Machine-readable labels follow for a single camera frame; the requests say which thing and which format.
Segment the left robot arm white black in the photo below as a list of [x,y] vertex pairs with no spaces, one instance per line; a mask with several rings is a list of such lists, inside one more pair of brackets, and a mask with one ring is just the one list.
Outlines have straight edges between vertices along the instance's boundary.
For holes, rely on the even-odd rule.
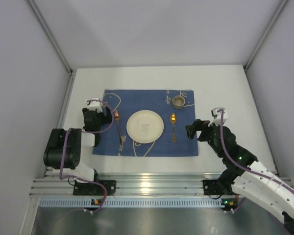
[[45,166],[58,170],[61,180],[73,178],[82,183],[98,184],[97,171],[81,159],[82,150],[99,146],[102,133],[112,127],[113,112],[107,102],[94,98],[86,101],[82,115],[82,128],[52,129],[43,162]]

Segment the blue cloth placemat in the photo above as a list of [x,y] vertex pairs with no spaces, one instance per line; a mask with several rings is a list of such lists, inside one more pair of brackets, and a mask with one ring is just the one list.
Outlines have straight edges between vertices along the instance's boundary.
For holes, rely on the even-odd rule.
[[[182,109],[175,109],[172,99],[181,95],[186,102]],[[192,90],[105,90],[103,102],[107,102],[112,110],[120,115],[119,123],[123,147],[120,146],[116,121],[112,127],[102,133],[98,147],[93,149],[94,155],[127,156],[127,157],[194,157],[198,155],[196,139],[188,139],[185,129],[195,120],[195,97]],[[126,130],[129,117],[140,110],[156,112],[164,122],[161,137],[147,144],[133,141]],[[170,116],[176,115],[175,136],[172,142],[172,124]]]

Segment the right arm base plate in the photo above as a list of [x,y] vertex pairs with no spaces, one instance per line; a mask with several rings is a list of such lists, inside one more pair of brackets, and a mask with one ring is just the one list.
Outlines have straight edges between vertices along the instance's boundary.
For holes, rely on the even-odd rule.
[[220,180],[203,180],[204,195],[234,195],[231,185]]

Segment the white paper plate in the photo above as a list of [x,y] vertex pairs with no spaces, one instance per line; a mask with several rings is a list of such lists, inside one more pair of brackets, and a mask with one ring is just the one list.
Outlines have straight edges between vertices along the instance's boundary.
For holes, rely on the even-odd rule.
[[126,130],[133,141],[141,144],[152,143],[163,134],[164,122],[156,112],[140,110],[129,117]]

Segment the copper fork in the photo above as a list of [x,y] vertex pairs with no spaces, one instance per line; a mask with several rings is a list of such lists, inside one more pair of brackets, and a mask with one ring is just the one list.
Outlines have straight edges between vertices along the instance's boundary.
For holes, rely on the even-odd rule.
[[123,147],[122,135],[121,135],[121,129],[120,129],[120,123],[119,123],[120,115],[119,115],[119,112],[117,110],[114,110],[114,118],[116,120],[117,127],[118,127],[120,146]]

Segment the copper spoon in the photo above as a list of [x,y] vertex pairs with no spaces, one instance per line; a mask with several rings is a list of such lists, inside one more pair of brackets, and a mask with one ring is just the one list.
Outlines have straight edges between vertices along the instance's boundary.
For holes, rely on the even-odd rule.
[[170,122],[172,124],[172,142],[176,142],[176,136],[175,136],[176,115],[174,113],[172,113],[170,116]]

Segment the small beige cup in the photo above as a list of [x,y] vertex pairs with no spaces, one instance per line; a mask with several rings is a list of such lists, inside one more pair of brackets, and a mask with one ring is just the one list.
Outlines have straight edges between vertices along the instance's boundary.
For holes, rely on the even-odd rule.
[[173,99],[172,99],[172,105],[175,109],[182,109],[185,105],[185,98],[181,95],[176,95]]

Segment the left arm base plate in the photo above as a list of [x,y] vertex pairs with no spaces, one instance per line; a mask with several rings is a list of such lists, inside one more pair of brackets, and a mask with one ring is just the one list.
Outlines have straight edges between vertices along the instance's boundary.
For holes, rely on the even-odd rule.
[[[102,184],[107,191],[107,196],[113,195],[116,191],[116,183],[115,180],[100,180],[99,182]],[[103,196],[104,190],[101,186],[91,184],[91,183],[80,183],[75,181],[74,196]]]

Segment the aluminium frame rail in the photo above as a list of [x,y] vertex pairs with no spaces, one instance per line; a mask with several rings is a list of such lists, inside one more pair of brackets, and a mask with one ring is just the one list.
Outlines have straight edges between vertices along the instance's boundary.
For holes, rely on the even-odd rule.
[[[219,177],[219,173],[166,174],[166,173],[108,173],[100,175],[101,180],[115,180],[114,196],[202,196],[203,180]],[[31,197],[72,196],[74,188],[67,180],[60,180],[57,174],[48,173],[44,178],[34,179],[29,191]]]

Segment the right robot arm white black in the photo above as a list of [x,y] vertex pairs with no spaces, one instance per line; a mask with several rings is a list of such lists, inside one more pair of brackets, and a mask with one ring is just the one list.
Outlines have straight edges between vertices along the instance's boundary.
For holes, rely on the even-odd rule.
[[215,183],[221,195],[239,194],[275,216],[294,235],[294,189],[270,172],[255,155],[236,142],[227,127],[197,119],[186,127],[187,137],[206,142],[222,159],[226,170]]

